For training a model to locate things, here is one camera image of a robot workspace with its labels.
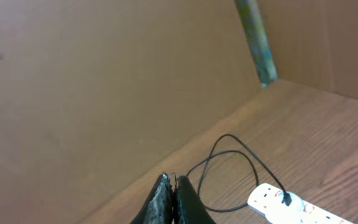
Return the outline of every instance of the black cable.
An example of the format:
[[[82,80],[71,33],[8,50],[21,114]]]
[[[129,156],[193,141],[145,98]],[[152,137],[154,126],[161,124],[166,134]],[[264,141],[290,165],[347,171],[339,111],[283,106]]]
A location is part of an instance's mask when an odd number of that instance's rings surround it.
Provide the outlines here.
[[[287,191],[284,189],[284,186],[280,183],[280,181],[277,179],[277,177],[272,173],[272,171],[270,171],[270,169],[255,155],[254,152],[252,152],[252,150],[247,146],[245,145],[239,138],[235,137],[234,135],[232,134],[224,134],[222,135],[221,137],[219,137],[218,140],[216,140],[214,146],[212,147],[212,150],[211,152],[209,153],[209,156],[208,158],[204,159],[203,161],[201,161],[199,164],[195,165],[193,168],[191,168],[189,170],[189,172],[187,173],[187,177],[190,175],[191,171],[193,171],[195,168],[197,168],[198,166],[200,166],[201,164],[203,164],[204,162],[206,163],[205,166],[204,166],[204,170],[203,170],[203,173],[200,177],[200,181],[198,182],[198,188],[197,188],[197,194],[200,196],[200,189],[201,189],[201,184],[203,183],[203,180],[206,176],[206,168],[208,166],[208,162],[209,160],[211,160],[212,158],[216,157],[216,156],[219,156],[221,154],[226,154],[226,153],[239,153],[243,156],[245,156],[248,160],[248,162],[251,164],[252,166],[252,170],[254,171],[254,175],[255,175],[255,180],[256,180],[256,186],[259,185],[259,180],[258,180],[258,175],[257,175],[257,172],[255,170],[255,167],[254,167],[254,164],[252,163],[252,161],[249,159],[249,157],[247,155],[245,155],[243,152],[241,151],[238,151],[238,150],[227,150],[227,151],[223,151],[223,152],[219,152],[217,154],[214,154],[213,155],[213,152],[215,150],[215,147],[216,145],[218,144],[218,142],[224,138],[224,137],[232,137],[233,139],[235,139],[238,143],[240,143],[240,145],[242,147],[244,147],[244,149],[246,149],[258,162],[259,164],[273,177],[273,179],[276,181],[276,183],[280,186],[280,188],[283,190],[283,193],[284,193],[284,198],[283,198],[283,202],[285,202],[287,205],[289,205],[291,203],[291,198],[289,196],[289,194],[287,193]],[[236,211],[238,209],[241,209],[241,208],[244,208],[248,205],[248,203],[244,203],[238,207],[234,207],[234,208],[229,208],[229,209],[215,209],[215,208],[209,208],[207,206],[205,206],[206,209],[212,211],[212,212],[233,212],[233,211]]]

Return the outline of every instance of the black plug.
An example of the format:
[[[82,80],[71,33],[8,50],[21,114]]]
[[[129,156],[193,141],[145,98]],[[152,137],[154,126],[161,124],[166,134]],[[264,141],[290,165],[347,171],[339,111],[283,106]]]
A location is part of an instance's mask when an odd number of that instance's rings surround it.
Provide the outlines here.
[[[291,195],[288,192],[285,192],[283,201],[281,203],[285,203],[286,206],[290,206],[291,202],[292,202]]]

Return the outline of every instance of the wooden table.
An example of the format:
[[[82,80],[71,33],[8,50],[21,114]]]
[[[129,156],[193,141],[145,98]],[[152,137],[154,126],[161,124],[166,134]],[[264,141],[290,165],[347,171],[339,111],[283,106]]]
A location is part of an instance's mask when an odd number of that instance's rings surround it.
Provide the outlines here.
[[[248,144],[288,190],[358,223],[358,100],[281,80],[194,137],[79,223],[129,223],[161,172],[186,174],[208,156],[224,133]],[[240,148],[232,139],[224,139],[216,151]],[[210,164],[202,201],[214,208],[245,202],[255,187],[248,162],[228,155]],[[261,166],[257,171],[261,182],[275,184]],[[197,169],[190,177],[194,186],[200,172]],[[267,223],[249,208],[210,214],[217,223]]]

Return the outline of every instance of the cardboard wall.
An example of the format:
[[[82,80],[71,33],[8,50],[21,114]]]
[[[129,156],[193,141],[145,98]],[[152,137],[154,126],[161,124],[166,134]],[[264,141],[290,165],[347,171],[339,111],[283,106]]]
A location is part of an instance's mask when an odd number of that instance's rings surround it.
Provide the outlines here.
[[[259,0],[280,78],[358,98],[358,1]]]
[[[260,90],[232,1],[0,12],[0,223],[79,222]]]

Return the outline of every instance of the power strip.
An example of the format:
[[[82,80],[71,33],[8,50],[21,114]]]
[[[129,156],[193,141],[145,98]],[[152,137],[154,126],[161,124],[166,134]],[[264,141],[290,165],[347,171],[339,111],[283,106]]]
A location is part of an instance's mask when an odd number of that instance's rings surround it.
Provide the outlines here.
[[[270,223],[314,223],[314,224],[352,224],[351,222],[306,202],[289,192],[292,203],[282,204],[283,192],[270,185],[261,184],[248,198],[248,205],[264,216]]]

